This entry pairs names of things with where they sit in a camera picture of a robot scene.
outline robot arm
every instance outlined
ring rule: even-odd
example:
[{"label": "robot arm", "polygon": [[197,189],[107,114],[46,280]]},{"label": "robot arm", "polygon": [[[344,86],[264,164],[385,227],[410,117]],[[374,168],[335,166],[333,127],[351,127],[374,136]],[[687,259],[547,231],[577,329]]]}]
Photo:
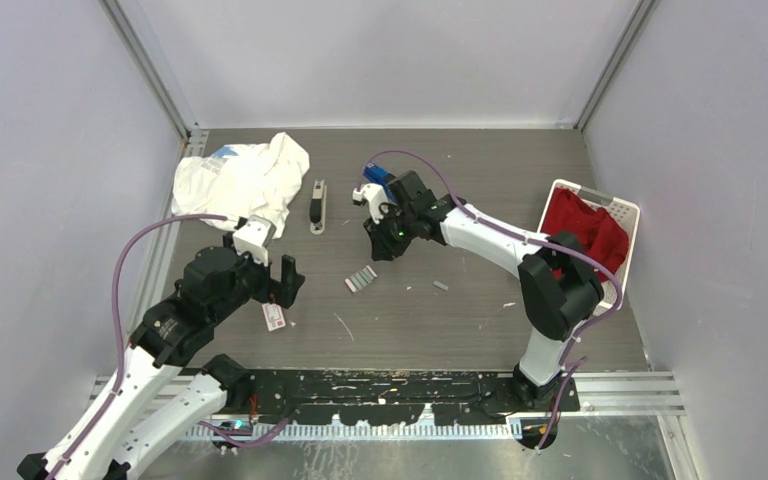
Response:
[{"label": "robot arm", "polygon": [[141,472],[176,433],[191,427],[194,419],[223,408],[229,400],[239,402],[245,393],[241,382],[248,378],[245,370],[227,357],[214,358],[202,375],[196,376],[195,394],[182,394],[189,396],[176,398],[134,428],[160,389],[213,340],[215,328],[240,306],[251,299],[284,308],[293,305],[305,277],[296,272],[295,259],[284,255],[281,281],[271,278],[266,247],[273,233],[269,221],[252,216],[236,232],[226,234],[222,247],[200,250],[184,268],[183,278],[175,282],[175,293],[148,309],[131,335],[125,371],[116,372],[125,377],[119,390],[112,391],[114,376],[55,447],[45,454],[25,457],[19,475],[26,480],[45,479],[48,468],[61,459],[93,417],[104,411],[55,479],[137,478],[132,473],[127,477],[109,475],[122,472],[126,463],[125,471]]},{"label": "robot arm", "polygon": [[196,422],[225,408],[241,408],[252,392],[249,372],[227,355],[217,355],[184,392],[129,430],[113,455],[115,467],[104,480],[140,478]]},{"label": "robot arm", "polygon": [[[413,171],[391,178],[387,190],[380,184],[365,184],[353,192],[356,205],[368,205],[370,218],[364,229],[372,243],[373,260],[394,260],[415,238],[463,248],[507,270],[520,280],[526,314],[534,326],[528,347],[514,376],[521,380],[526,400],[544,398],[559,380],[559,360],[571,332],[586,320],[604,293],[593,269],[584,262],[553,250],[516,240],[491,228],[489,223],[521,235],[547,240],[582,251],[572,234],[553,237],[529,232],[493,219],[463,199],[467,214],[450,195],[437,198]],[[560,277],[555,278],[555,271]]]}]

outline white panel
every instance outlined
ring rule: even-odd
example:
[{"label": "white panel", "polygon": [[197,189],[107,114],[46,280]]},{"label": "white panel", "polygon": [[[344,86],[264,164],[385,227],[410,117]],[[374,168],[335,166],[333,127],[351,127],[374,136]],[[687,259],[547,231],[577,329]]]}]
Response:
[{"label": "white panel", "polygon": [[113,370],[113,266],[160,215],[179,148],[98,2],[0,1],[0,479]]},{"label": "white panel", "polygon": [[555,126],[637,0],[134,0],[199,124]]},{"label": "white panel", "polygon": [[703,470],[768,479],[768,2],[661,2],[587,141],[640,205],[628,288]]}]

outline metal floor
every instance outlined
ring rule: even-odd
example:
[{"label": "metal floor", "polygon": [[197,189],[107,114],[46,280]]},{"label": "metal floor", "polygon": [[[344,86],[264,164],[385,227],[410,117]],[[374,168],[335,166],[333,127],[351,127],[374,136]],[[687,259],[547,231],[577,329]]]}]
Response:
[{"label": "metal floor", "polygon": [[[268,142],[278,131],[211,130],[205,155],[229,143]],[[485,213],[536,229],[553,180],[595,187],[580,133],[319,129],[289,134],[310,153],[311,169],[290,205],[284,236],[273,241],[270,253],[272,258],[295,256],[299,272],[307,275],[296,304],[285,312],[295,325],[268,332],[260,305],[250,302],[217,329],[216,339],[191,366],[225,353],[252,368],[513,368],[531,331],[519,284],[476,255],[416,240],[397,261],[374,264],[379,278],[371,286],[354,295],[349,292],[343,279],[372,263],[361,226],[368,213],[352,205],[351,190],[371,155],[407,149],[439,164],[458,195]],[[411,158],[389,155],[380,163],[393,172],[414,169],[436,194],[444,193],[431,171]],[[328,205],[325,233],[314,236],[307,210],[318,178],[328,184]],[[221,235],[201,222],[181,226],[167,291],[196,251],[221,244]],[[432,286],[435,280],[449,290]],[[502,307],[509,302],[516,305]],[[647,369],[628,304],[588,331],[574,353],[590,358],[582,370]]]},{"label": "metal floor", "polygon": [[209,442],[170,447],[143,480],[670,480],[653,417],[561,420],[538,457],[514,440],[275,442],[220,457]]}]

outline debris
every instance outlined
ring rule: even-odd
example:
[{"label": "debris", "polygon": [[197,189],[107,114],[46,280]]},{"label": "debris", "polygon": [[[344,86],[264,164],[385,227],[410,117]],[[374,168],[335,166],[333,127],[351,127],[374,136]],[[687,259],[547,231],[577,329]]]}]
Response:
[{"label": "debris", "polygon": [[337,313],[336,313],[336,312],[334,313],[334,316],[335,316],[335,317],[337,317],[337,320],[339,320],[339,321],[340,321],[340,323],[342,323],[342,324],[343,324],[343,328],[345,328],[345,329],[346,329],[346,331],[347,331],[347,332],[349,332],[349,336],[350,336],[350,337],[352,337],[352,341],[354,342],[354,341],[355,341],[355,336],[354,336],[354,335],[352,335],[352,331],[351,331],[351,330],[349,330],[349,326],[348,326],[348,325],[346,325],[346,322],[344,322],[344,321],[343,321],[343,319],[342,319],[342,318],[340,318],[340,316],[339,316],[339,315],[337,315]]},{"label": "debris", "polygon": [[378,274],[369,265],[363,267],[357,272],[351,274],[349,278],[343,280],[349,291],[356,293],[362,290],[364,287],[372,283],[373,280],[378,278]]}]

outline white label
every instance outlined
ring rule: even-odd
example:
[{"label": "white label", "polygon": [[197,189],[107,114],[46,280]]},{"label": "white label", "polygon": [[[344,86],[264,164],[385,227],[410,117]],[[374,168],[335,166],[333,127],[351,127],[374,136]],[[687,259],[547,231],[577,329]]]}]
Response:
[{"label": "white label", "polygon": [[266,328],[272,330],[287,326],[284,320],[284,310],[274,303],[263,304],[263,318],[266,320]]}]

